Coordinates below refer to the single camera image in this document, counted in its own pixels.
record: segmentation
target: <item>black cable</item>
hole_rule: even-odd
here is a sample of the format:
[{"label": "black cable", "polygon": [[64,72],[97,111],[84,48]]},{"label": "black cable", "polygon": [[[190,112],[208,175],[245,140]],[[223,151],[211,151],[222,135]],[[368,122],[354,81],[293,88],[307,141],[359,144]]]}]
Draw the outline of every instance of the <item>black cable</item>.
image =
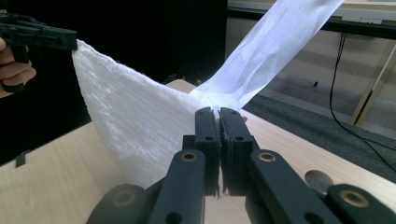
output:
[{"label": "black cable", "polygon": [[333,113],[333,111],[332,111],[332,92],[333,92],[335,77],[336,77],[336,74],[337,74],[338,64],[340,63],[340,60],[341,60],[341,55],[342,55],[342,53],[343,53],[343,48],[344,48],[344,43],[345,43],[345,41],[346,41],[346,38],[347,38],[347,34],[342,33],[342,34],[341,34],[341,39],[340,39],[340,44],[339,44],[339,46],[338,46],[337,60],[335,61],[334,75],[333,75],[333,77],[332,77],[332,88],[331,88],[331,90],[330,90],[330,111],[332,112],[332,117],[333,117],[334,120],[338,123],[338,125],[340,125],[346,132],[348,132],[348,133],[350,133],[350,134],[352,134],[352,135],[358,137],[358,138],[359,138],[361,141],[363,141],[370,149],[372,149],[373,152],[375,152],[375,154],[379,157],[379,159],[381,159],[381,161],[383,161],[391,170],[393,170],[394,172],[396,172],[396,169],[393,168],[393,167],[392,167],[392,166],[391,166],[391,165],[390,165],[390,164],[378,153],[378,151],[376,151],[375,148],[373,148],[373,147],[368,143],[368,141],[374,142],[374,143],[379,144],[379,145],[381,145],[381,146],[384,146],[384,145],[382,145],[382,144],[380,144],[380,143],[378,143],[378,142],[376,142],[376,141],[373,141],[373,140],[368,140],[368,139],[366,139],[366,138],[362,138],[362,137],[360,137],[358,134],[356,134],[356,133],[350,131],[348,128],[346,128],[346,127],[337,119],[337,117],[334,115],[334,113]]}]

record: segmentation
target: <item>white cloth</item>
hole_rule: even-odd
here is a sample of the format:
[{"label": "white cloth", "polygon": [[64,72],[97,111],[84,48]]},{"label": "white cloth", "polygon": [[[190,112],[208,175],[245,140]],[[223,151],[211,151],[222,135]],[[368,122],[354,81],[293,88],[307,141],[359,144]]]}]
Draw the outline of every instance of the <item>white cloth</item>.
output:
[{"label": "white cloth", "polygon": [[190,94],[154,82],[83,41],[72,53],[92,121],[130,184],[165,177],[196,110],[239,110],[309,41],[342,0],[277,0],[220,70]]},{"label": "white cloth", "polygon": [[203,106],[83,41],[72,56],[92,121],[128,182],[147,188],[163,178],[183,135],[195,133],[194,113]]},{"label": "white cloth", "polygon": [[239,111],[308,43],[343,0],[277,0],[219,71],[190,95]]}]

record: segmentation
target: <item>dark background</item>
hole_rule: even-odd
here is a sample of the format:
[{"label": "dark background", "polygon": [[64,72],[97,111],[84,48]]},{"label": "dark background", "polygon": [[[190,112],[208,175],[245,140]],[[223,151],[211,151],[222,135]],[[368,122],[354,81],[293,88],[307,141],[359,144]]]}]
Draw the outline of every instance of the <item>dark background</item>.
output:
[{"label": "dark background", "polygon": [[[1,5],[10,13],[75,30],[78,39],[158,82],[174,74],[204,81],[224,62],[224,0],[9,0]],[[35,52],[30,48],[36,77],[25,91],[0,99],[0,164],[91,121],[71,52],[42,49],[43,58]]]}]

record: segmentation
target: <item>wooden table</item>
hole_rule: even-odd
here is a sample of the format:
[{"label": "wooden table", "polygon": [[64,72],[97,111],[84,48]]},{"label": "wooden table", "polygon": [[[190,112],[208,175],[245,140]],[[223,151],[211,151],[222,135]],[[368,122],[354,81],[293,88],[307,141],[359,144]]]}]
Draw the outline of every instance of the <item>wooden table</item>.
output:
[{"label": "wooden table", "polygon": [[[176,80],[169,87],[190,91]],[[327,174],[334,184],[366,189],[396,211],[396,185],[246,111],[247,126],[261,148],[280,153],[301,178]],[[120,167],[89,123],[0,168],[0,220],[5,224],[85,223],[108,190],[125,183]],[[243,197],[207,197],[205,224],[249,223]]]}]

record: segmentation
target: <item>black clamp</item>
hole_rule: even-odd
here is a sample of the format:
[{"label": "black clamp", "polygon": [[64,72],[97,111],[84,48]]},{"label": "black clamp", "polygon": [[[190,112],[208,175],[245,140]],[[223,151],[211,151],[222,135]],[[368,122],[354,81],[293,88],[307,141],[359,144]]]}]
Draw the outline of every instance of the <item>black clamp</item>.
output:
[{"label": "black clamp", "polygon": [[245,196],[251,223],[396,223],[396,215],[367,191],[348,184],[318,195],[282,156],[260,149],[240,114],[210,107],[195,113],[166,177],[148,189],[120,185],[93,209],[88,224],[201,224],[205,196]]}]

